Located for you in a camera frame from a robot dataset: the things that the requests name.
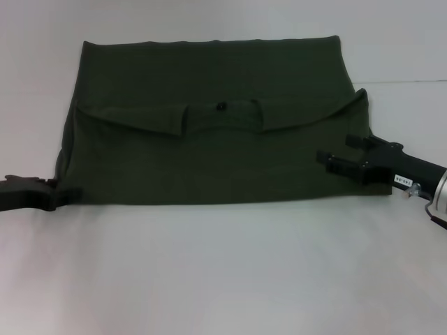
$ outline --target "sticker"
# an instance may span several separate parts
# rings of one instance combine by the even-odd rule
[[[405,185],[410,187],[411,185],[413,185],[413,181],[411,179],[405,178],[403,176],[399,176],[398,174],[396,174],[394,176],[394,182],[395,183],[399,183],[401,185]]]

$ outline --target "fabric flap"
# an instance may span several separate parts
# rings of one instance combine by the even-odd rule
[[[159,107],[85,107],[79,112],[95,119],[128,126],[142,131],[182,135],[182,122],[187,104]]]
[[[263,131],[304,126],[341,112],[350,104],[366,97],[364,89],[355,95],[334,98],[256,99],[263,113]]]

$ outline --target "green fabric pouch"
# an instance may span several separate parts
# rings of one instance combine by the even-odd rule
[[[224,204],[389,194],[327,174],[370,135],[339,38],[85,43],[57,191],[85,204]]]

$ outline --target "white table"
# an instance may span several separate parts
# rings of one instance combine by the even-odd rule
[[[0,175],[52,177],[83,40],[340,35],[376,135],[447,166],[445,1],[3,0]],[[445,334],[421,199],[0,213],[0,334]]]

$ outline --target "metal cylinder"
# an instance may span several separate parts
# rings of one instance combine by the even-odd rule
[[[447,214],[447,171],[439,181],[434,194],[433,205],[438,212]]]

